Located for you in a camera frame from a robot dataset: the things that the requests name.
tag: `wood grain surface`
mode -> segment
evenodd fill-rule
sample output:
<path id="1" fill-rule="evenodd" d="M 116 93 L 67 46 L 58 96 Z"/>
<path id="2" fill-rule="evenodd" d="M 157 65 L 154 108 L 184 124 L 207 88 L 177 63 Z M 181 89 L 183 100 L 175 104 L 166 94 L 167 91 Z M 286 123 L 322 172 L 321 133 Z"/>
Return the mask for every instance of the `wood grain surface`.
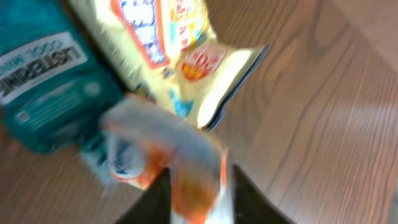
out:
<path id="1" fill-rule="evenodd" d="M 398 76 L 330 1 L 209 0 L 222 42 L 272 43 L 213 132 L 297 223 L 384 223 L 397 179 Z M 0 223 L 112 223 L 73 150 L 33 155 L 0 129 Z"/>
<path id="2" fill-rule="evenodd" d="M 331 0 L 369 40 L 379 54 L 398 71 L 398 1 Z"/>
<path id="3" fill-rule="evenodd" d="M 217 129 L 234 158 L 297 223 L 383 223 L 397 74 L 330 2 L 226 3 L 210 1 L 221 40 L 274 44 Z"/>

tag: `red price label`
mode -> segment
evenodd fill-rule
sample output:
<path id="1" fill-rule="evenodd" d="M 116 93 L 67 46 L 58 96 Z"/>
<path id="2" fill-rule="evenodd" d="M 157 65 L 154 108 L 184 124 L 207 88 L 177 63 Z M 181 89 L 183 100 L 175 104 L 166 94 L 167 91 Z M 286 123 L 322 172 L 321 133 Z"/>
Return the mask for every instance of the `red price label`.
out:
<path id="1" fill-rule="evenodd" d="M 212 49 L 208 46 L 199 47 L 185 57 L 182 63 L 182 72 L 188 80 L 202 79 L 213 74 L 225 56 L 225 50 Z"/>

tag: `chip bag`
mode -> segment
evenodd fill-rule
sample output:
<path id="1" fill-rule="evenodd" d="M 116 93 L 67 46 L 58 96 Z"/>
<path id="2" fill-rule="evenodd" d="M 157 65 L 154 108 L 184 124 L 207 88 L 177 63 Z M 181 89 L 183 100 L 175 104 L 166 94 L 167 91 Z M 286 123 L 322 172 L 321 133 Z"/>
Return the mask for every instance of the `chip bag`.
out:
<path id="1" fill-rule="evenodd" d="M 267 47 L 218 43 L 202 0 L 70 0 L 130 90 L 199 128 L 257 67 Z"/>

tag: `packaging label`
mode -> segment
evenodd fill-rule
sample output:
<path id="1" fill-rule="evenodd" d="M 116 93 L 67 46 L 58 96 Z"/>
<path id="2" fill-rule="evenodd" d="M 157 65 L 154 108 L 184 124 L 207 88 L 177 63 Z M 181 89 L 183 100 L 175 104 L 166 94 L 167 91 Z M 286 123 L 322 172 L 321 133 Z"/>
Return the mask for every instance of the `packaging label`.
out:
<path id="1" fill-rule="evenodd" d="M 201 46 L 188 54 L 182 63 L 182 73 L 187 80 L 196 81 L 214 73 L 224 60 L 227 51 Z"/>
<path id="2" fill-rule="evenodd" d="M 173 90 L 169 90 L 169 96 L 170 99 L 173 101 L 176 114 L 183 119 L 187 118 L 187 116 L 191 113 L 194 101 L 181 100 Z"/>
<path id="3" fill-rule="evenodd" d="M 127 141 L 120 140 L 116 146 L 116 158 L 113 161 L 113 166 L 117 174 L 127 175 L 126 171 L 126 153 L 129 150 L 130 144 Z"/>
<path id="4" fill-rule="evenodd" d="M 168 65 L 163 40 L 160 0 L 111 0 L 113 12 L 126 23 L 146 62 L 152 68 Z"/>
<path id="5" fill-rule="evenodd" d="M 176 0 L 170 3 L 171 41 L 182 50 L 191 45 L 194 47 L 197 39 L 208 28 L 203 3 L 197 0 Z"/>
<path id="6" fill-rule="evenodd" d="M 0 104 L 88 60 L 69 32 L 30 42 L 0 57 Z"/>

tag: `plastic wrapper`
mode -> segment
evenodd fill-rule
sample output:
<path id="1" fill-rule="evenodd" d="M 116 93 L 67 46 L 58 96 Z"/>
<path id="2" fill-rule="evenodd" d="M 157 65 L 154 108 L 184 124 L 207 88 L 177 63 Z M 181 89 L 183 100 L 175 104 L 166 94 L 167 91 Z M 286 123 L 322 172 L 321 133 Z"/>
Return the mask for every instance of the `plastic wrapper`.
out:
<path id="1" fill-rule="evenodd" d="M 268 47 L 217 42 L 202 0 L 70 0 L 130 90 L 199 128 L 223 105 Z"/>
<path id="2" fill-rule="evenodd" d="M 122 182 L 146 189 L 164 168 L 171 173 L 172 223 L 232 214 L 226 150 L 208 134 L 140 98 L 103 117 L 109 166 Z"/>

